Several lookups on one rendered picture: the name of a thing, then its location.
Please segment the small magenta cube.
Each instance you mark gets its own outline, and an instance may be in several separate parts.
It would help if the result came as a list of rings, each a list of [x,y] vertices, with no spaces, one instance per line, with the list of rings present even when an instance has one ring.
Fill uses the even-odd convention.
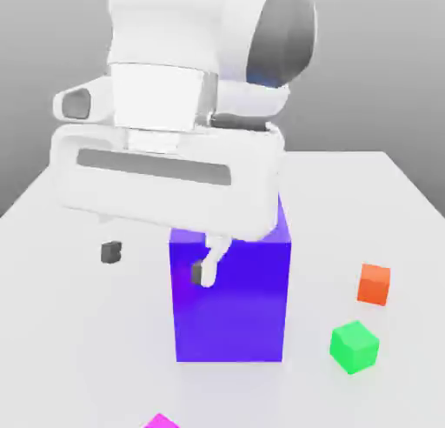
[[[143,428],[180,428],[173,420],[162,413],[157,413]]]

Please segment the small green cube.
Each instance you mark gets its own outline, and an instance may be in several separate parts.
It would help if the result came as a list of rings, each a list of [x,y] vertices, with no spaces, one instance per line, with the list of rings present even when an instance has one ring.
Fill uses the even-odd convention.
[[[379,347],[380,339],[356,320],[332,331],[329,354],[352,375],[375,363]]]

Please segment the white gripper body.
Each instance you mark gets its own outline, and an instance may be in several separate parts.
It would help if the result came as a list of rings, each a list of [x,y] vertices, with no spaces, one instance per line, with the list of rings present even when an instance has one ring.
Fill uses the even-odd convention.
[[[82,166],[80,150],[222,165],[231,183]],[[256,241],[276,227],[283,155],[284,138],[273,124],[263,132],[199,127],[193,133],[66,124],[51,139],[50,168],[58,198],[68,208]]]

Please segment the small orange cube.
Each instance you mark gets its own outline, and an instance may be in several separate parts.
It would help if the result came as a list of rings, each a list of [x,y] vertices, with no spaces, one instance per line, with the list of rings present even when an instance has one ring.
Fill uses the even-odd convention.
[[[357,300],[385,306],[390,286],[390,269],[373,264],[363,264],[357,290]]]

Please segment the large blue box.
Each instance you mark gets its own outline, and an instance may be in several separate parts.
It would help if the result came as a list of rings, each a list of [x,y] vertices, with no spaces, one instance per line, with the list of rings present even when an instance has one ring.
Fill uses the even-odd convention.
[[[179,362],[282,360],[292,241],[282,207],[277,225],[256,242],[235,240],[215,283],[197,282],[208,254],[202,233],[174,229],[169,265]]]

